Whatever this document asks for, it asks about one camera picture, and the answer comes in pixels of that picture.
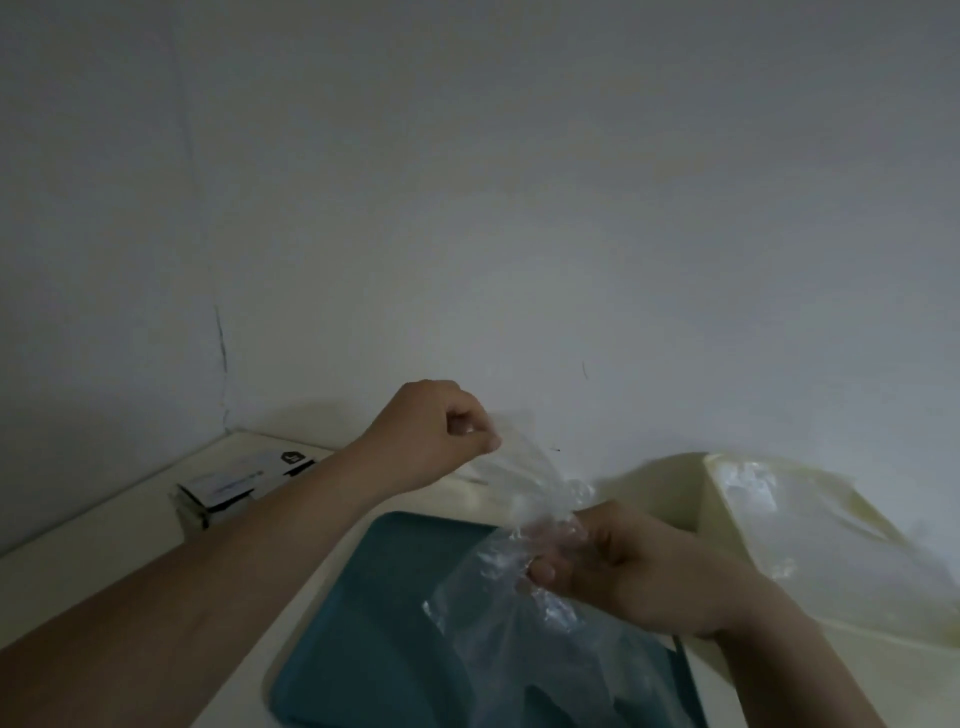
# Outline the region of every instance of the white wall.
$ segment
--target white wall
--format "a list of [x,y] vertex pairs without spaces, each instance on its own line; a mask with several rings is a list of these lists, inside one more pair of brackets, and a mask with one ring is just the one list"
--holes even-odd
[[223,433],[171,9],[12,5],[0,15],[0,551]]
[[454,377],[572,473],[794,456],[960,564],[957,11],[887,5],[190,3],[230,423]]

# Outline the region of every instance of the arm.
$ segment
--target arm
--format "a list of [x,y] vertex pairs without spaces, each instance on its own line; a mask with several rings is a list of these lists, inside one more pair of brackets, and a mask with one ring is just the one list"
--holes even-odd
[[188,725],[358,519],[498,445],[453,382],[405,385],[346,449],[0,652],[0,715]]
[[751,728],[883,728],[817,624],[773,582],[619,503],[578,516],[602,563],[547,554],[530,567],[536,584],[652,632],[715,639]]

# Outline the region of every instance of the forearm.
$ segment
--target forearm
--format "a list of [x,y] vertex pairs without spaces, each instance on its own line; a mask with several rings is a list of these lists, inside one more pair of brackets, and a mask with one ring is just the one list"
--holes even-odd
[[813,619],[766,580],[745,598],[744,619],[717,643],[751,728],[882,728]]
[[380,500],[380,476],[364,452],[333,455],[41,626],[0,652],[0,715],[15,725],[189,724]]

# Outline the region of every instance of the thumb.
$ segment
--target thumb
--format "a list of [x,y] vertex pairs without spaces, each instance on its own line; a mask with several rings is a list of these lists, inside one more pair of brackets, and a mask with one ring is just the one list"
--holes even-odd
[[616,572],[588,569],[557,556],[534,559],[528,570],[530,580],[558,596],[569,596],[605,612],[614,612],[612,594]]
[[452,437],[454,441],[453,449],[461,465],[500,447],[500,438],[495,432],[473,430],[465,435],[453,435]]

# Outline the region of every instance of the clear plastic bag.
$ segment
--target clear plastic bag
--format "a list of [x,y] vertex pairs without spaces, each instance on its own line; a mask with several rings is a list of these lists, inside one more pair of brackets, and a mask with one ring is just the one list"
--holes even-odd
[[546,456],[509,422],[496,420],[503,445],[474,469],[514,500],[513,527],[478,544],[423,605],[453,645],[473,690],[471,728],[523,724],[530,690],[546,695],[576,724],[692,728],[654,664],[657,638],[609,615],[535,587],[534,557],[550,549],[597,558],[572,510],[594,493],[564,481]]
[[785,460],[707,467],[756,567],[818,619],[960,646],[960,589],[846,478]]

